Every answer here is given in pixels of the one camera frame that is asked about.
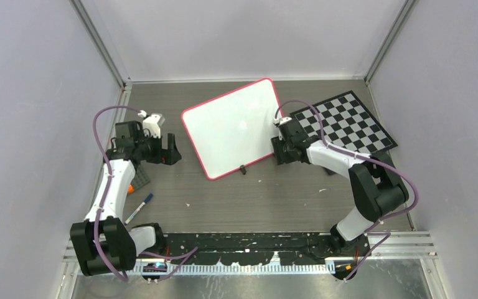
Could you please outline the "pink framed whiteboard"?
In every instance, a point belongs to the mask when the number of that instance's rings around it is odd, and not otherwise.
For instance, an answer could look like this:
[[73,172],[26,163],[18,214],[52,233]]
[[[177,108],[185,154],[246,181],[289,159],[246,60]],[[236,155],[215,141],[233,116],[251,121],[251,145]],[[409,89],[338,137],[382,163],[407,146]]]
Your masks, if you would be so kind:
[[273,155],[279,106],[274,82],[263,78],[185,109],[181,120],[206,178],[222,178]]

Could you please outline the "white marker pen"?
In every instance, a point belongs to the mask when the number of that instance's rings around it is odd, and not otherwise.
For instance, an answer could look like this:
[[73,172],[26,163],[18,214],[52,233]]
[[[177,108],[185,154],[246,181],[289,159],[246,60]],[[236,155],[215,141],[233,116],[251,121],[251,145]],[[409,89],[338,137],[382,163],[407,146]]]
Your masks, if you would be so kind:
[[143,201],[142,203],[140,203],[140,205],[124,221],[124,224],[128,225],[146,204],[147,204],[146,201]]

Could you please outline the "blue marker cap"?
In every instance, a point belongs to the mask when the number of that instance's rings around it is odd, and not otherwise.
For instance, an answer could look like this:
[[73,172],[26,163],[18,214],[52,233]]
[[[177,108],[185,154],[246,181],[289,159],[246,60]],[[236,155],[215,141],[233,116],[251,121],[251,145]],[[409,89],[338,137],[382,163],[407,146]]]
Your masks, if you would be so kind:
[[153,198],[153,196],[154,196],[153,193],[149,193],[144,199],[143,203],[147,204]]

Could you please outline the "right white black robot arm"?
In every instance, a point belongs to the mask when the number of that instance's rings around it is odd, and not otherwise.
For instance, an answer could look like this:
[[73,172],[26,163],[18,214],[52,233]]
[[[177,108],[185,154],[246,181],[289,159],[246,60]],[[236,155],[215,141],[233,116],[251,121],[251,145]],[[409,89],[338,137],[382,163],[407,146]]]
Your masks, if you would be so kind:
[[273,121],[279,133],[271,139],[278,164],[300,163],[319,166],[339,174],[350,182],[354,208],[327,237],[330,250],[347,255],[355,241],[409,198],[408,190],[385,152],[360,154],[310,136],[290,117]]

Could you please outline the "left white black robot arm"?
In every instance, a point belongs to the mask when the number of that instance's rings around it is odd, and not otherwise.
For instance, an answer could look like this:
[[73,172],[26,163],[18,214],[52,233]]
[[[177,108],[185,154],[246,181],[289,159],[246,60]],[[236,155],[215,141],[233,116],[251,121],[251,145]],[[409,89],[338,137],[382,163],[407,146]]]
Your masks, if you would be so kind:
[[176,136],[169,133],[167,146],[154,130],[140,121],[115,125],[115,136],[105,152],[103,177],[90,211],[81,222],[72,224],[70,239],[82,274],[94,276],[121,273],[134,268],[143,252],[160,257],[166,240],[157,223],[128,229],[123,210],[132,183],[142,162],[173,165],[182,158]]

